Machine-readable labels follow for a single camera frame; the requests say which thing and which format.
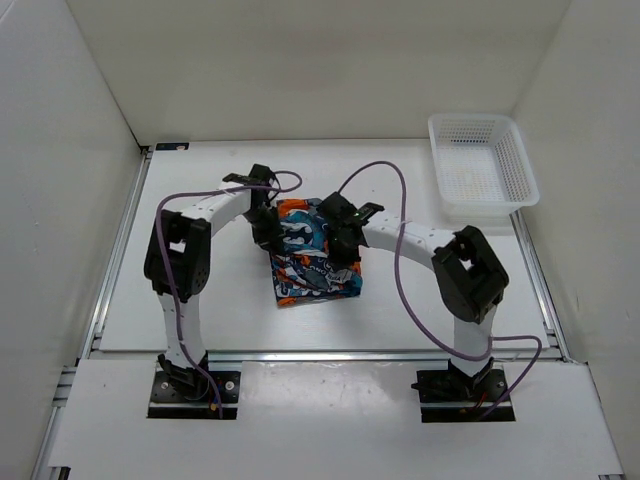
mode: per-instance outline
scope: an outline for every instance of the white wall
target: white wall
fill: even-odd
[[[510,113],[569,0],[68,0],[141,143],[425,137]]]
[[[640,478],[639,26],[637,0],[574,0],[515,115],[541,190],[527,222],[629,478]]]
[[[63,0],[0,0],[0,478],[27,478],[140,155]]]

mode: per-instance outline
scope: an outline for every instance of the black bracket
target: black bracket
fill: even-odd
[[[156,151],[162,152],[166,150],[189,150],[189,142],[182,143],[156,143]]]
[[[198,370],[193,367],[178,367],[167,360],[164,353],[158,355],[158,363],[160,368],[167,375],[168,381],[182,394],[187,397],[194,397],[207,388],[208,381]],[[209,357],[205,353],[204,357],[198,363],[198,366],[205,371],[209,369]]]
[[[418,391],[422,423],[475,422],[506,391],[507,381],[504,371],[493,369],[479,374],[481,380],[472,390],[462,387],[455,371],[420,370],[418,381],[411,388]],[[484,422],[515,421],[513,407],[506,403],[507,397]]]
[[[248,176],[231,173],[222,180],[241,185],[270,187],[277,178],[269,167],[256,163]],[[252,190],[251,208],[244,214],[244,218],[251,224],[256,245],[268,252],[284,254],[284,230],[280,225],[278,209],[271,205],[269,193],[271,192],[267,190]]]
[[[318,205],[318,213],[328,225],[329,261],[340,266],[360,261],[359,247],[367,246],[362,227],[383,210],[383,206],[370,202],[358,209],[338,192],[325,198]]]
[[[163,210],[161,225],[178,296],[184,303],[192,295],[200,293],[209,279],[211,224],[202,218],[193,220],[183,217],[180,212]],[[184,250],[172,250],[169,248],[171,243],[184,243]],[[151,229],[151,239],[144,260],[144,276],[151,280],[153,290],[158,295],[171,293],[155,223]]]
[[[449,311],[479,324],[502,301],[509,276],[479,229],[466,226],[454,236],[445,247],[436,248],[433,271]]]
[[[229,405],[238,403],[240,372],[212,371],[209,373],[216,382],[224,405],[222,418],[217,408],[212,408],[215,402],[206,379],[197,392],[187,394],[179,386],[176,387],[172,377],[164,371],[157,371],[153,379],[147,416],[149,418],[235,420],[238,408]]]

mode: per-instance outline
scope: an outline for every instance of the mesh basket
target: mesh basket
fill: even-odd
[[[438,114],[429,135],[443,207],[452,217],[502,217],[540,199],[515,122]]]

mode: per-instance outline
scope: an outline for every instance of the white platform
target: white platform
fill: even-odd
[[[505,366],[512,381],[522,364]],[[540,363],[516,422],[422,424],[411,364],[243,366],[236,421],[147,419],[153,361],[80,363],[49,464],[69,480],[597,480],[622,473],[584,366]]]
[[[440,214],[428,140],[208,142],[191,143],[186,151],[155,152],[100,348],[161,351],[166,347],[160,304],[142,272],[154,212],[163,197],[178,191],[214,189],[226,174],[248,173],[253,163],[262,163],[274,170],[295,170],[304,177],[303,187],[288,197],[324,198],[359,166],[374,160],[396,162],[406,175],[411,219],[436,228],[462,226]],[[344,193],[356,205],[373,201],[399,212],[399,182],[388,167],[363,172]],[[167,208],[178,209],[190,202],[193,200],[176,200]],[[548,346],[509,220],[483,230],[511,278],[495,318],[494,335],[534,334]],[[364,287],[359,298],[278,308],[268,255],[252,243],[246,221],[238,219],[213,241],[211,277],[201,295],[205,347],[228,351],[435,349],[400,303],[392,254],[362,249],[362,256]],[[409,260],[401,266],[414,309],[438,337],[451,343],[451,314],[442,304],[433,273]],[[532,345],[498,346],[506,347]]]

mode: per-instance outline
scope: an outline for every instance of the wire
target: wire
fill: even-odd
[[[396,248],[395,248],[395,252],[394,252],[394,256],[393,256],[393,271],[394,271],[394,276],[395,276],[395,281],[396,281],[396,288],[398,289],[398,295],[400,296],[400,300],[402,302],[402,305],[404,306],[405,310],[409,314],[409,317],[411,317],[411,320],[413,320],[413,323],[416,324],[416,326],[420,329],[420,331],[422,333],[424,333],[429,340],[431,340],[433,343],[435,343],[438,347],[440,347],[442,350],[444,350],[448,354],[453,355],[453,356],[458,357],[458,358],[461,358],[462,360],[468,360],[468,361],[471,361],[471,362],[477,362],[477,361],[481,361],[481,360],[484,360],[484,359],[488,358],[489,355],[491,355],[491,348],[492,348],[492,344],[493,344],[494,340],[497,341],[497,342],[504,342],[504,341],[511,341],[511,340],[534,340],[538,345],[536,353],[534,354],[533,358],[531,359],[531,361],[529,362],[527,367],[522,371],[520,376],[494,402],[494,404],[490,408],[485,410],[482,413],[482,415],[480,415],[478,417],[478,420],[482,420],[482,419],[486,418],[488,415],[490,415],[491,412],[493,412],[498,407],[498,405],[501,402],[503,402],[511,394],[511,392],[513,392],[513,390],[518,386],[518,384],[527,375],[527,373],[529,373],[529,370],[531,370],[533,365],[538,360],[538,357],[540,356],[540,353],[542,352],[542,341],[538,337],[536,337],[535,335],[515,335],[515,336],[509,336],[509,337],[489,337],[488,341],[487,341],[487,350],[482,355],[473,356],[473,355],[467,355],[467,354],[465,354],[463,352],[455,350],[454,348],[446,345],[444,342],[442,342],[438,338],[436,338],[436,336],[433,335],[429,331],[429,329],[422,324],[422,322],[420,321],[418,316],[415,314],[415,312],[411,308],[411,305],[409,304],[409,301],[407,300],[407,297],[406,297],[406,295],[404,293],[404,288],[402,288],[402,279],[400,278],[400,251],[401,251],[402,241],[403,241],[403,237],[404,237],[405,225],[407,223],[406,222],[406,216],[407,216],[406,215],[407,214],[407,184],[405,182],[404,175],[402,174],[402,171],[398,168],[397,165],[395,165],[392,162],[386,161],[386,160],[378,160],[376,162],[368,163],[368,164],[360,167],[355,172],[353,172],[344,181],[344,183],[340,186],[340,188],[338,189],[338,193],[342,192],[342,190],[349,184],[349,182],[351,182],[351,180],[353,180],[353,178],[356,175],[358,175],[360,172],[362,172],[363,170],[366,170],[367,168],[376,166],[376,165],[387,165],[387,166],[393,168],[395,170],[395,172],[398,174],[398,177],[400,178],[400,186],[402,188],[402,200],[401,200],[401,206],[400,206],[400,230],[398,232],[398,241],[396,242]]]
[[[482,406],[482,404],[484,403],[484,401],[487,399],[487,397],[488,397],[487,392],[484,392],[482,394],[482,396],[480,397],[480,400],[478,400],[478,402],[469,411],[470,412],[475,412],[477,409],[479,409]]]
[[[189,398],[189,397],[184,397],[185,400],[189,401],[189,402],[199,402],[200,400],[202,400],[204,398],[204,396],[208,393],[211,392],[211,385],[209,385],[209,382],[207,381],[207,388],[205,388],[204,393],[202,395],[200,395],[197,398]]]
[[[400,279],[400,249],[401,249],[400,247],[402,246],[402,240],[404,237],[404,230],[405,230],[406,217],[407,217],[407,183],[405,182],[404,175],[402,174],[400,169],[394,163],[388,162],[386,160],[378,160],[376,162],[368,163],[360,167],[355,172],[353,172],[344,181],[342,186],[338,189],[338,193],[342,192],[342,190],[347,186],[347,184],[351,180],[353,180],[353,178],[356,175],[358,175],[360,172],[376,165],[387,165],[393,168],[395,172],[398,174],[398,177],[400,178],[400,186],[402,187],[402,200],[400,204],[400,230],[398,232],[398,241],[396,242],[396,248],[393,256],[393,273],[396,280],[396,288],[398,290],[398,295],[400,295],[400,301],[402,302],[404,309],[407,311],[407,313],[409,314],[409,317],[411,317],[411,320],[413,320],[413,323],[416,324],[416,326],[420,329],[420,331],[424,333],[429,340],[431,340],[439,348],[441,348],[448,354],[461,358],[462,360],[468,360],[470,362],[479,362],[481,360],[485,360],[489,358],[489,355],[491,355],[491,337],[489,337],[487,341],[487,350],[482,355],[467,355],[466,353],[460,352],[454,349],[453,347],[450,347],[449,345],[445,344],[440,339],[438,339],[433,333],[431,333],[431,331],[423,325],[423,323],[420,321],[416,313],[413,311],[413,308],[411,308],[411,305],[409,304],[409,300],[407,299],[407,296],[404,293],[404,288],[402,287],[402,280]]]
[[[507,399],[507,397],[511,395],[511,392],[513,392],[515,388],[518,386],[518,384],[522,381],[522,379],[527,376],[527,373],[529,373],[529,370],[533,368],[534,363],[536,363],[536,361],[538,360],[538,357],[540,357],[540,354],[542,353],[542,340],[540,340],[535,335],[513,335],[509,337],[493,337],[493,340],[496,342],[508,342],[511,340],[533,340],[536,342],[537,348],[536,348],[536,353],[533,355],[533,357],[531,358],[531,361],[526,366],[526,368],[522,371],[520,376],[514,380],[514,382],[509,386],[509,388],[505,390],[505,392],[502,395],[500,395],[500,397],[498,397],[498,399],[493,403],[493,405],[491,405],[491,407],[487,408],[484,412],[482,412],[482,415],[480,415],[477,418],[477,421],[484,420],[489,415],[491,415],[491,413],[496,408],[498,408],[498,405],[504,402]]]
[[[169,253],[167,251],[167,246],[164,241],[164,235],[162,234],[162,209],[164,206],[169,203],[171,200],[175,200],[176,198],[185,198],[185,197],[216,197],[218,195],[223,195],[225,193],[236,193],[242,192],[245,190],[264,190],[264,191],[277,191],[278,193],[288,193],[296,190],[302,185],[302,177],[295,172],[291,172],[288,170],[280,170],[277,172],[280,175],[291,175],[298,180],[298,183],[293,187],[289,188],[275,188],[275,187],[267,187],[267,186],[258,186],[258,185],[241,185],[238,187],[227,188],[225,191],[222,190],[213,190],[213,191],[205,191],[205,192],[179,192],[171,194],[165,198],[163,198],[158,207],[156,208],[156,218],[155,218],[155,228],[156,235],[158,236],[158,244],[160,247],[160,255],[162,256],[162,263],[164,265],[165,272],[167,273],[167,283],[169,284],[169,290],[171,292],[171,296],[173,297],[173,304],[176,313],[176,332],[178,334],[178,343],[180,344],[180,350],[184,355],[184,358],[191,364],[191,366],[203,375],[213,392],[215,393],[216,403],[218,404],[218,412],[220,418],[222,418],[222,399],[220,397],[220,392],[218,391],[218,386],[216,385],[213,377],[203,369],[197,362],[191,357],[189,352],[187,351],[187,347],[184,345],[184,337],[182,335],[182,313],[180,311],[180,297],[178,296],[178,287],[176,286],[175,279],[173,277],[173,271],[171,270],[171,262],[169,261]]]

